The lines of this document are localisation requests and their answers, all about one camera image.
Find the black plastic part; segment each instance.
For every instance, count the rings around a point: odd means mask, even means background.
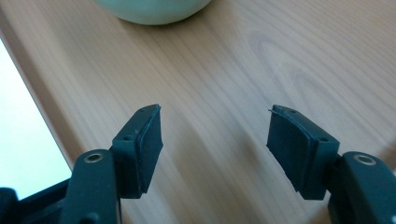
[[[340,170],[356,223],[396,222],[396,178],[384,162],[362,152],[347,152]]]
[[[147,193],[163,148],[160,106],[139,109],[113,139],[121,198],[138,199]]]
[[[78,157],[60,223],[121,223],[120,198],[112,153],[104,149]]]
[[[14,189],[0,188],[0,223],[18,223],[17,193]]]
[[[295,190],[306,200],[323,200],[323,176],[340,143],[296,110],[274,105],[267,146]]]
[[[66,179],[19,203],[21,223],[57,223],[64,206],[69,179]]]
[[[18,201],[13,189],[0,189],[0,223],[58,223],[68,179]]]

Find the screw hole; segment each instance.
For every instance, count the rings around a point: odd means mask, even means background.
[[[89,156],[87,156],[84,161],[87,163],[93,163],[93,162],[97,162],[100,161],[103,158],[103,154],[102,153],[94,153],[91,154]]]
[[[364,164],[364,165],[376,165],[376,161],[373,160],[372,158],[368,157],[368,156],[364,156],[361,154],[355,155],[353,157],[353,159],[355,159],[356,161]]]
[[[133,139],[134,139],[134,137],[131,135],[126,135],[125,137],[123,137],[123,140],[125,140],[125,141],[131,141]]]
[[[82,218],[78,224],[96,224],[99,223],[99,215],[97,213],[89,213]]]

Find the wood grain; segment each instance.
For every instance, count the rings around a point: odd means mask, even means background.
[[[273,104],[395,169],[396,3],[213,0],[141,26],[92,1],[0,0],[2,38],[63,154],[109,148],[160,104],[164,148],[133,223],[330,223],[266,148]]]

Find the metal screw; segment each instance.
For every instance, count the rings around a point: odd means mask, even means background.
[[[102,153],[93,153],[89,156],[87,156],[84,161],[87,163],[94,163],[94,162],[98,162],[103,158],[103,154]]]
[[[363,163],[364,165],[376,165],[376,161],[373,160],[372,158],[365,156],[365,155],[361,155],[361,154],[357,154],[355,156],[353,156],[353,159],[355,159],[356,161]]]

